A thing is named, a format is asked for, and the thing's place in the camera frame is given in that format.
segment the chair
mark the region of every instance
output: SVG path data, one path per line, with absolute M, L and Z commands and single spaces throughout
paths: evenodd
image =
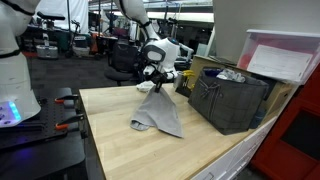
M 105 77 L 117 81 L 118 86 L 121 86 L 122 81 L 131 80 L 134 74 L 139 71 L 137 57 L 137 47 L 115 43 L 111 65 L 107 67 L 104 73 Z

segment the towel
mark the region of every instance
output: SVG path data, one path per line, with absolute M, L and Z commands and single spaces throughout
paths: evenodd
M 182 126 L 176 105 L 167 92 L 161 88 L 159 93 L 153 87 L 145 100 L 131 118 L 131 128 L 145 131 L 150 126 L 177 137 L 183 137 Z

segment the table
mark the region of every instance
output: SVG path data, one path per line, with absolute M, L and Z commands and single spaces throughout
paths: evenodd
M 220 134 L 172 86 L 163 88 L 177 106 L 183 139 L 156 128 L 130 128 L 131 115 L 146 97 L 135 86 L 80 90 L 107 179 L 190 179 L 254 132 Z

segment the blue light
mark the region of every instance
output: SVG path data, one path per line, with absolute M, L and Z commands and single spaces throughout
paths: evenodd
M 13 102 L 9 102 L 9 106 L 10 106 L 10 108 L 11 108 L 11 111 L 12 111 L 13 115 L 14 115 L 14 118 L 15 118 L 16 120 L 19 120 L 19 121 L 20 121 L 20 120 L 21 120 L 21 116 L 20 116 L 20 114 L 19 114 L 19 111 L 18 111 L 16 105 L 15 105 Z

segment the paper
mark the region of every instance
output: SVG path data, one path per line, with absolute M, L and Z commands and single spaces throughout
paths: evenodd
M 258 45 L 248 71 L 282 80 L 300 82 L 312 54 Z

